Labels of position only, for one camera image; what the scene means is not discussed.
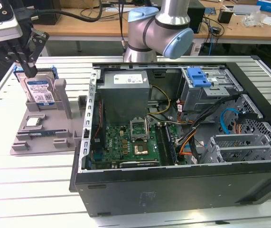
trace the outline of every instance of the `chip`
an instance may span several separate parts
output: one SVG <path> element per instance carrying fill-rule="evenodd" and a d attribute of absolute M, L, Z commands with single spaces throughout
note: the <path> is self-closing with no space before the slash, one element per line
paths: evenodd
<path fill-rule="evenodd" d="M 135 142 L 134 146 L 134 154 L 135 155 L 147 155 L 148 154 L 148 145 L 146 142 Z"/>

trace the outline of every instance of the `aluminum extrusion table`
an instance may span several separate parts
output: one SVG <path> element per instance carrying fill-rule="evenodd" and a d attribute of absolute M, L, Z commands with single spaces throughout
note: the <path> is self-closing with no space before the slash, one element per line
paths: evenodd
<path fill-rule="evenodd" d="M 37 67 L 55 65 L 67 81 L 70 100 L 88 93 L 92 63 L 121 57 L 41 57 Z M 271 70 L 251 57 L 183 57 L 181 62 L 236 62 L 271 103 Z M 0 227 L 271 227 L 271 199 L 261 205 L 90 218 L 78 193 L 68 190 L 74 152 L 11 156 L 11 144 L 26 110 L 26 96 L 11 67 L 0 82 Z"/>

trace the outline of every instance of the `cable connector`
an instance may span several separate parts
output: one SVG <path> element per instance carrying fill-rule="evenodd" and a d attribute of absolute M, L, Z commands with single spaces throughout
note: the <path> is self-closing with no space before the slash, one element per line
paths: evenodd
<path fill-rule="evenodd" d="M 239 113 L 238 114 L 238 118 L 236 120 L 236 123 L 237 124 L 245 124 L 246 123 L 246 119 L 247 120 L 259 121 L 258 114 L 243 112 L 243 113 Z"/>
<path fill-rule="evenodd" d="M 123 46 L 124 49 L 126 49 L 126 41 L 125 40 L 121 40 L 121 45 Z"/>

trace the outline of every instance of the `black computer case panel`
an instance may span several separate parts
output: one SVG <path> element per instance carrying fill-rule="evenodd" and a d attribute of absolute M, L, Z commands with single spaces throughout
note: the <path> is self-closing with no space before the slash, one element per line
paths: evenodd
<path fill-rule="evenodd" d="M 263 114 L 260 121 L 271 125 L 270 103 L 244 72 L 236 63 L 218 64 L 232 73 Z M 254 205 L 271 198 L 271 161 L 84 171 L 71 181 L 90 217 Z"/>

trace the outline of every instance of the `blue hard drive label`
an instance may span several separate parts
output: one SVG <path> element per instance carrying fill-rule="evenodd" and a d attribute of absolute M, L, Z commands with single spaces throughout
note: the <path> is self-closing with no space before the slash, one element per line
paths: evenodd
<path fill-rule="evenodd" d="M 55 103 L 52 93 L 48 91 L 49 84 L 47 81 L 29 81 L 27 85 L 38 105 L 47 106 Z"/>

